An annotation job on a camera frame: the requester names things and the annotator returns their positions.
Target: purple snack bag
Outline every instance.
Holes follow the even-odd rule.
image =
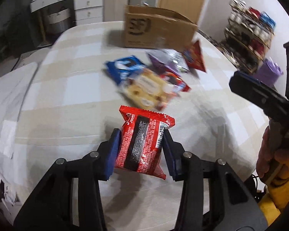
[[[153,66],[160,73],[170,71],[181,76],[180,70],[189,70],[183,56],[173,49],[150,50],[146,53]]]
[[[265,85],[273,87],[278,78],[283,74],[284,72],[272,61],[272,59],[268,60],[265,58],[262,66],[253,77],[263,82]]]

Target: cracker package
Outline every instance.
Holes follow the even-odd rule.
[[[174,85],[144,68],[141,74],[128,77],[121,89],[139,108],[162,110],[173,97]]]

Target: purple bag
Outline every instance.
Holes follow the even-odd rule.
[[[265,58],[262,66],[258,69],[257,73],[253,75],[253,77],[272,88],[278,78],[283,74],[284,72],[277,65],[277,63],[274,63],[271,58],[270,60]]]

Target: barcode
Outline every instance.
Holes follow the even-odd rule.
[[[164,128],[165,128],[165,126],[160,124],[160,127],[158,129],[158,138],[157,138],[156,146],[155,146],[156,148],[160,147],[160,144],[162,142],[163,135],[164,135]]]

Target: snack package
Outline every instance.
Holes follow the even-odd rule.
[[[122,81],[125,81],[131,74],[140,73],[145,64],[143,64],[136,56],[129,56],[120,58],[115,61],[106,62],[106,66],[110,76],[119,85]]]
[[[189,71],[183,56],[173,49],[155,49],[146,53],[159,73],[170,71],[180,76],[181,72]]]
[[[176,74],[172,72],[164,72],[160,75],[160,77],[171,84],[174,85],[173,93],[177,94],[178,92],[188,92],[190,91],[190,87]]]
[[[141,74],[128,77],[121,85],[123,94],[139,108],[146,110],[162,110],[166,107],[173,97],[173,89],[173,84],[146,68]]]
[[[188,67],[207,72],[204,65],[199,40],[197,40],[190,48],[184,50],[182,52],[182,56],[184,57]]]
[[[164,129],[175,125],[174,118],[143,109],[121,106],[125,123],[116,167],[166,179],[159,166]]]

